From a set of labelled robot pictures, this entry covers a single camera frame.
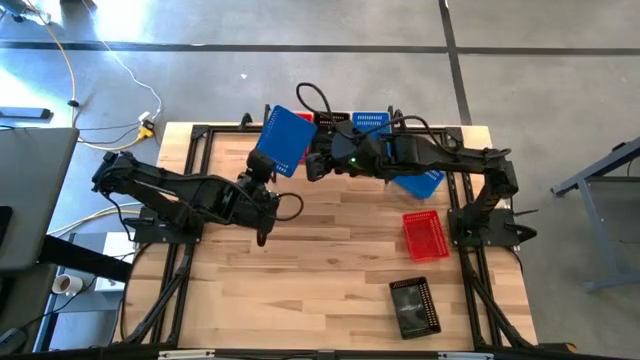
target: cable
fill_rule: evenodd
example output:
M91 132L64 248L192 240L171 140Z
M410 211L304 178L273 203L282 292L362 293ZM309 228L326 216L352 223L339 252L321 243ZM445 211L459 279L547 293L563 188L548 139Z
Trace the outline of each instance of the cable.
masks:
M629 173L631 171L631 164L633 164L633 160L635 159L631 159L631 161L629 161L629 165L627 165L627 176L631 176Z
M322 102L324 103L324 107L327 109L327 114L323 114L321 112L316 111L314 108L312 108L311 106L307 105L307 103L302 99L302 95L300 95L300 89L303 87L310 87L313 90L315 90L318 95L320 95L320 98L322 99ZM333 112L331 112L331 106L329 106L329 101L327 100L327 97L324 96L324 93L322 92L322 90L320 90L319 87L317 87L315 84L312 83L308 83L308 82L302 82L299 83L296 86L296 96L298 97L298 101L300 101L300 104L302 104L302 106L304 106L305 109L311 111L314 114L320 114L320 116L324 116L324 117L328 117L329 120L331 120L331 124L333 125L333 127L336 129L336 131L342 135L343 137L349 139L349 140L355 140L356 137L350 134L346 134L344 132L342 132L336 123L336 120L333 118Z
M27 322L26 324L24 324L24 325L20 326L20 327L19 327L19 329L21 329L21 330L25 331L25 330L26 330L26 328L27 328L29 325L33 324L34 322L36 322L36 321L38 321L38 320L41 320L41 319L43 319L43 318L45 318L45 317L47 317L47 316L49 316L49 315L51 315L51 314L55 314L55 313L57 313L58 311L60 311L60 310L64 309L65 307L67 307L67 305L69 305L69 303L71 302L71 300L75 299L78 295L80 295L80 294L82 294L83 292L87 291L87 290L91 287L91 285L93 285L93 283L96 281L96 279L97 279L97 278L98 278L97 276L94 276L94 277L93 277L93 279L91 280L91 282L89 283L89 285L87 285L87 286L83 287L82 289L80 289L80 291L78 291L77 293L75 293L75 295L73 295L69 300L67 300L67 302L66 302L66 303L64 303L64 305L60 306L60 307L59 307L59 308L57 308L57 309L51 310L51 311L49 311L48 313L45 313L44 315L40 315L40 316L38 316L37 318L35 318L35 319L33 319L33 320L31 320L31 321Z
M107 215L117 214L117 213L118 212L116 210L110 210L110 211L107 211L107 212L100 213L98 215L93 215L93 216L90 216L90 217L86 217L84 219L81 219L81 220L78 220L78 221L74 222L73 224L67 225L64 228L56 229L55 231L49 232L49 233L47 233L47 235L51 235L51 234L53 234L55 232L62 231L60 234L56 235L56 236L60 237L60 236L62 236L64 234L68 233L69 231L77 228L78 226L83 225L84 223L86 223L88 221L95 220L95 219L98 219L98 218L101 218L101 217L107 216ZM140 212L137 211L137 210L122 210L122 213L123 214L134 214L134 215L140 214Z
M113 204L113 206L115 206L116 210L118 210L118 219L120 219L120 224L122 224L122 227L124 228L124 231L127 232L127 239L129 239L129 241L133 241L131 240L131 233L129 232L129 228L127 228L127 224L124 223L124 219L122 219L122 209L120 209L120 205L118 205L115 201L113 201L110 197L109 194L107 193L101 193L102 196L104 196L105 199L107 199L107 201L109 201L110 203Z
M142 204L139 203L139 202L131 202L131 203L126 203L126 204L121 204L120 207L135 206L135 205L142 205ZM82 225L83 223L85 223L87 221L90 221L90 220L93 220L93 219L97 219L97 218L100 218L102 216L115 214L116 213L115 208L116 208L115 206L111 206L111 207L108 207L106 209L102 209L102 210L97 211L97 212L95 212L95 213L93 213L93 214L91 214L91 215L89 215L87 217L84 217L84 218L82 218L80 220L77 220L77 221L75 221L75 222L73 222L71 224L68 224L68 225L65 225L65 226L63 226L61 228L49 231L47 233L47 235L52 235L52 234L55 234L57 232L64 231L63 233L58 234L58 236L62 236L65 233L71 231L73 228L76 228L76 227ZM133 210L122 210L122 212L124 212L126 214L138 213L137 211L133 211Z
M310 87L312 89L314 89L318 95L320 95L320 98L322 99L322 102L324 103L325 108L327 109L327 115L322 114L318 111L316 111L314 108L312 108L311 106L309 106L303 99L302 96L300 95L300 89L303 87ZM349 135L349 134L345 134L343 133L338 127L337 127L337 123L333 117L333 113L331 112L331 106L329 106L329 101L327 100L327 97L324 95L324 93L322 92L322 90L320 90L320 88L318 86L316 86L315 84L312 83L308 83L308 82L302 82L299 83L296 86L296 96L298 97L298 101L300 102L300 104L302 104L302 106L304 106L305 109L316 113L316 114L320 114L321 116L324 117L328 117L329 120L331 120L331 124L333 125L333 127L336 129L336 131L342 135L343 137L349 139L349 140L358 140L358 139L362 139L365 136L367 136L368 134L371 134L377 130L386 128L389 125L393 125L399 122L402 122L404 120L418 120L422 123L422 125L424 125L425 129L427 130L427 133L429 134L429 137L431 137L431 140L433 140L433 142L435 143L436 146L438 146L442 151L446 152L449 155L454 155L454 156L464 156L464 157L468 157L468 158L474 158L474 159L493 159L493 158L499 158L499 157L505 157L507 155L509 155L511 153L511 149L503 149L503 150L499 150L497 153L494 154L486 154L486 155L471 155L471 154L458 154L455 151L451 151L450 149L447 149L446 147L444 147L435 137L435 135L433 134L433 132L431 131L431 128L429 127L429 123L427 123L427 121L423 118L421 118L420 116L417 115L406 115L406 116L401 116L398 118L395 118L393 120L387 121L381 125L377 125L374 126L371 129L367 129L366 131L358 134L357 136L353 136L353 135Z
M135 254L135 252L133 252L133 253L127 253L127 254L123 254L123 255L112 256L112 257L113 257L113 258L121 258L120 260L122 260L122 259L124 259L125 257L127 257L127 256L129 256L129 255L132 255L132 254ZM91 286L96 282L96 279L97 279L97 278L98 278L97 276L94 276L94 277L93 277L93 279L91 279L91 282L89 283L89 285L87 285L87 286L83 287L82 289L80 289L80 291L78 291L78 292L77 292L77 293L75 293L71 298L69 298L69 300L67 300L67 302L66 302L66 303L64 303L64 305L60 306L60 307L59 307L59 308L57 308L57 309L51 310L51 311L49 311L49 312L47 312L47 313L44 313L43 315L40 315L40 316L36 317L36 318L35 318L35 319L33 319L33 320L28 321L28 322L27 322L27 323L25 323L24 325L20 326L18 329L21 329L21 330L23 330L23 331L26 331L26 328L27 328L29 325L33 324L34 322L39 321L39 320L41 320L41 319L43 319L43 318L45 318L45 317L47 317L47 316L49 316L49 315L51 315L51 314L55 314L55 313L59 312L60 310L64 309L64 308L65 308L65 307L67 307L67 305L69 305L69 303L71 303L71 301L72 301L73 299L75 299L78 295L80 295L80 294L82 294L83 292L85 292L85 291L89 290L89 289L91 288Z
M97 186L99 186L102 183L102 180L107 177L107 175L109 175L110 173L116 171L116 170L120 170L120 168L110 168L108 170L106 170L103 174L102 177L100 178L100 180L97 182ZM142 174L148 175L150 177L157 177L156 174L152 174L149 172L146 172L144 170L140 170L138 169L137 171L139 171ZM249 201L249 203L251 203L251 205L253 207L256 208L256 210L260 211L260 212L267 212L266 209L264 209L262 206L260 206L260 204L258 204L255 200L253 200L253 198L251 197L251 195L249 195L243 188L241 188L240 186L238 186L238 184L225 179L221 176L218 175L184 175L181 176L180 178L176 178L176 179L164 179L165 181L176 181L176 182L182 182L182 181L207 181L207 180L218 180L221 182L224 182L226 184L228 184L229 186L233 187L234 189L236 189L242 196L244 196L247 201ZM304 208L304 201L302 200L302 197L298 194L295 193L287 193L290 195L285 195L285 196L294 196L297 197L298 200L300 200L300 210L295 214L295 216L297 217L298 215L300 215L300 213L302 212L302 209ZM276 218L276 220L280 220L280 221L289 221L289 220L293 220L295 217L290 218L290 217L286 217L284 218L284 220L280 220L278 218Z
M96 19L93 17L93 13L91 12L91 9L89 8L89 5L87 5L87 2L85 0L82 0L82 4L84 5L84 7L87 9L87 11L89 12L89 16L91 17L91 21L93 22L94 26L96 23ZM107 48L107 50L109 50L109 54L111 54L111 56L113 56L114 59L116 59L116 61L120 64L120 66L122 66L131 76L131 79L133 80L133 82L135 82L136 84L142 86L145 89L148 89L149 91L151 91L151 93L153 94L153 96L158 100L158 108L156 109L156 113L151 117L151 120L155 120L158 115L160 115L160 113L162 112L162 99L160 98L160 96L158 96L158 94L156 93L156 91L149 85L140 82L138 79L136 79L135 75L133 75L133 72L131 71L131 69L129 69L118 57L118 55L116 55L116 53L111 50L111 47L104 42L104 40L102 40L102 38L98 35L98 40Z
M126 337L124 336L124 319L125 319L125 306L127 304L127 290L129 289L129 282L131 282L131 276L133 275L133 270L135 269L136 263L140 258L142 258L142 254L151 246L150 243L143 244L140 246L140 250L138 250L138 255L133 258L131 262L131 272L129 273L129 279L124 284L124 289L122 290L122 306L120 307L120 340L124 340Z
M94 145L96 145L96 144L97 144L97 145L100 145L100 144L102 144L102 145L106 145L106 144L115 144L115 143L117 143L118 141L122 140L125 136L127 136L127 135L131 134L131 132L133 132L133 131L135 131L135 130L138 130L138 128L133 128L133 129L131 129L131 130L126 131L126 132L125 132L124 134L122 134L119 138L117 138L117 139L115 139L115 140L113 140L113 141L95 142L95 141L87 141L87 140L85 140L84 142L85 142L85 143L87 143L87 144L94 144Z
M511 149L502 149L502 150L499 150L495 154L486 154L486 155L471 155L471 154L462 155L462 154L459 154L459 153L457 153L455 151L451 151L450 149L447 149L446 147L444 147L436 139L435 135L431 131L431 128L429 127L429 123L427 123L427 121L425 119L423 119L423 118L421 118L420 116L417 116L417 115L405 115L405 116L401 116L401 117L395 118L395 119L387 121L387 122L385 122L383 124L374 126L371 129L367 129L366 131L362 132L359 136L361 136L361 137L367 136L368 134L371 134L372 132L375 132L377 130L383 129L383 128L389 126L389 125L397 124L397 123L402 122L404 120L418 120L419 122L421 122L422 125L424 125L425 129L427 130L427 134L429 134L429 137L431 138L431 140L433 140L435 145L437 147L439 147L442 151L446 152L449 155L463 156L463 157L468 157L468 158L473 158L473 159L493 159L493 158L505 157L505 156L507 156L507 155L509 155L511 153Z
M76 128L79 131L94 131L94 130L111 130L111 129L121 129L121 128L125 128L125 127L129 127L129 126L134 126L134 125L140 125L139 121L136 121L134 123L131 124L126 124L126 125L116 125L116 126L107 126L107 127L101 127L101 128Z
M513 256L516 258L516 260L518 260L518 265L520 265L520 272L524 274L524 267L522 266L522 260L520 260L520 255L518 255L518 253L516 253L516 251L513 250L511 246L505 246L504 248L507 249L508 252L512 253Z
M298 195L296 193L289 192L289 193L278 194L278 199L282 199L283 197L286 197L286 196L293 196L293 197L297 198L300 201L300 209L298 209L298 212L296 212L295 214L293 214L291 216L287 216L287 217L284 217L284 218L276 217L276 220L278 220L278 221L293 220L293 219L297 218L298 215L300 215L300 213L302 213L302 210L304 210L304 200L302 200L302 196L300 196L300 195Z
M29 4L29 6L31 6L32 9L36 10L35 13L38 15L38 17L44 24L44 28L47 29L47 32L49 33L49 35L51 35L51 37L53 38L53 41L55 41L56 45L58 45L58 48L60 49L60 52L64 57L64 61L67 63L67 68L69 69L69 76L71 76L71 100L69 100L69 103L71 106L71 127L75 127L76 108L74 105L77 104L78 102L76 100L76 76L73 73L73 68L71 67L71 61L69 61L69 57L67 56L67 53L64 51L62 44L60 44L58 37L56 36L56 34L53 33L53 31L51 31L51 27L49 26L49 23L45 21L45 19L40 14L40 11L37 11L38 8L33 5L31 0L25 0L25 1L27 2L27 4Z
M27 4L29 6L31 6L31 8L33 9L37 9L33 3L31 2L31 0L26 0ZM89 6L87 5L87 3L83 0L82 3L84 4L84 6L87 8L87 10L89 10L89 15L91 16L92 21L95 24L95 19L93 17L93 14L91 13L91 10L89 9ZM62 56L64 57L64 61L67 64L67 68L69 69L69 75L71 77L71 100L69 100L68 104L71 106L71 127L75 128L76 127L76 111L75 108L78 106L78 101L76 99L76 78L75 78L75 74L73 72L73 67L71 66L71 61L69 61L69 57L67 56L66 51L64 50L64 47L62 46L62 44L60 43L60 40L58 40L58 37L53 33L53 31L51 30L51 27L49 26L49 24L47 23L47 21L45 21L45 19L42 17L42 15L40 14L40 12L36 11L36 14L38 15L38 17L40 18L40 20L42 21L42 23L44 24L45 29L47 30L47 32L49 33L49 35L51 35L51 38L53 39L53 41L56 43L56 45L58 46L58 48L60 49L60 52L62 53ZM127 70L127 72L129 72L129 75L131 75L131 78L133 79L133 81L144 87L147 88L151 91L151 93L153 94L153 96L156 97L156 99L158 99L158 108L156 109L156 113L151 117L151 120L155 120L156 117L158 117L158 115L160 115L160 113L162 112L162 99L158 96L158 94L155 92L155 90L149 86L146 85L140 81L138 81L135 76L133 75L133 72L126 66L124 65L124 63L122 63L122 61L120 61L120 59L117 57L117 55L115 55L115 53L113 52L113 50L111 50L111 48L109 47L109 45L107 45L107 43L105 43L104 41L102 41L100 39L100 41L107 47L107 49L109 50L109 52L112 54L112 56L114 56L114 58L118 61L118 63L125 68L125 70ZM140 141L144 140L147 136L143 135L142 129L141 132L138 134L138 137L136 138L136 140L122 145L122 146L118 146L118 147L114 147L114 148L107 148L107 147L101 147L101 146L96 146L93 145L91 142L87 142L85 141L81 136L78 136L78 142L85 144L86 146L93 148L93 149L97 149L97 150L103 150L103 151L118 151L118 150L123 150L126 149L128 147L131 147L137 143L139 143Z

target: wooden table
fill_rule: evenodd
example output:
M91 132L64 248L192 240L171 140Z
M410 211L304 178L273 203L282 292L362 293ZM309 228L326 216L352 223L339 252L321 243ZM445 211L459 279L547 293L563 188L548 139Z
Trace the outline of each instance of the wooden table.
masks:
M183 173L193 125L167 125L158 166ZM465 146L491 146L487 127L466 126L462 130ZM216 134L210 173L235 179L245 170L246 156L257 138L258 134ZM277 184L269 185L278 192L299 193L305 208L295 220L277 222L265 247L257 246L251 229L215 224L205 227L202 242L196 247L179 345L472 349L457 252L452 249L449 258L415 263L409 258L402 230L402 214L437 210L448 236L446 181L430 199L417 200L393 183L385 186L382 180L370 178L332 174L310 183L301 167L293 178L279 176ZM482 176L472 176L476 195L482 181ZM459 198L464 204L461 191ZM295 199L283 199L279 215L290 214L297 206ZM127 333L158 296L166 251L166 245L151 246L135 268L126 301ZM520 333L535 343L517 261L501 248L487 249L487 260L496 301ZM417 276L428 279L442 333L401 340L388 283ZM169 309L165 333L173 302ZM484 306L480 305L478 311L489 341Z

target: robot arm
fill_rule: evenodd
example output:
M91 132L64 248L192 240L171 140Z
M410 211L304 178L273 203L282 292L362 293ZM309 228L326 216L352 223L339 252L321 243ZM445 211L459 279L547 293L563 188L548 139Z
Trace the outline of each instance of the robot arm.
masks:
M108 152L92 178L93 191L130 195L152 210L157 216L125 220L142 233L161 228L199 238L204 223L236 224L256 229L258 244L264 246L280 203L265 186L273 166L273 160L253 150L248 169L231 182L215 175L179 175L141 163L130 152Z
M422 175L429 170L483 174L485 183L476 201L459 212L450 212L454 241L471 239L469 245L477 244L488 236L490 227L495 228L494 236L505 238L510 245L535 236L533 229L515 225L510 211L494 211L500 199L509 199L518 192L513 164L505 159L508 150L447 147L433 137L432 142L401 132L374 138L369 134L371 129L359 132L350 121L337 122L335 127L328 141L324 138L318 151L306 157L309 181L317 181L331 171L384 180Z

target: yellow cable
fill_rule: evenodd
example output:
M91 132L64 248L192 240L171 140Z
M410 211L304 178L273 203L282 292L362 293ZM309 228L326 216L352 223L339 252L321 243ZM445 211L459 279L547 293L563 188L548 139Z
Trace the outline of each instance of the yellow cable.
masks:
M77 101L76 100L76 76L73 73L73 68L71 67L71 61L69 61L69 57L67 56L67 53L64 51L64 48L62 47L62 44L58 40L58 37L53 33L53 31L51 31L51 28L49 27L49 24L47 23L47 21L45 21L44 18L42 17L42 15L40 15L40 12L38 11L38 8L33 5L31 0L26 0L26 1L29 4L29 6L31 6L31 8L38 15L38 17L40 18L40 20L44 24L45 29L47 29L47 32L49 33L49 35L51 35L51 38L53 38L53 41L55 41L56 45L58 45L58 48L60 49L60 52L62 53L62 56L64 57L64 61L67 63L67 68L69 69L69 75L71 76L71 100ZM72 128L76 127L75 113L76 113L76 108L71 106L71 127ZM83 143L86 146L88 146L90 148L93 148L93 149L104 150L104 151L118 151L118 150L124 150L124 149L126 149L126 148L128 148L130 146L133 146L133 145L139 143L140 141L142 141L142 140L144 140L146 138L147 138L147 136L142 136L142 133L140 132L140 133L138 133L138 137L134 141L130 142L129 144L122 145L122 146L117 146L117 147L113 147L113 148L92 145L92 144L86 142L79 135L78 135L78 142Z

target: concrete floor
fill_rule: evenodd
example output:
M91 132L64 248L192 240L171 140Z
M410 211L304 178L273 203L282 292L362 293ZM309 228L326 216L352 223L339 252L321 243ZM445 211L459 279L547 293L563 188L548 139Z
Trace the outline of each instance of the concrete floor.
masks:
M54 30L64 41L95 40L98 34L109 41L153 43L446 44L437 0L94 2L95 28L81 5L69 2L61 11L58 1L40 3L53 13ZM640 30L640 2L633 0L449 0L449 6L458 46L640 47L634 36ZM0 22L0 38L50 41L43 28L10 18ZM155 109L154 98L108 53L69 55L84 105L79 127L125 124ZM260 118L265 103L299 108L294 87L305 80L318 84L335 109L385 110L393 104L432 124L460 124L446 54L120 56L163 98L163 122L239 120L244 112ZM69 77L57 51L0 49L0 59L3 102L49 107L55 112L51 125L68 125ZM460 62L473 124L488 125L495 146L513 149L521 189L517 210L540 209L521 220L539 232L521 253L539 340L573 342L581 352L640 357L640 286L583 292L582 282L597 279L603 270L582 200L577 193L558 200L549 192L640 132L638 57L461 56ZM104 141L121 133L84 136ZM132 149L147 162L155 161L157 150L153 141ZM77 147L51 228L109 206L90 191L101 155ZM632 173L640 173L640 163ZM81 229L119 230L115 218ZM52 346L98 343L71 340L78 326L111 326L95 321L100 317L91 319L61 321Z

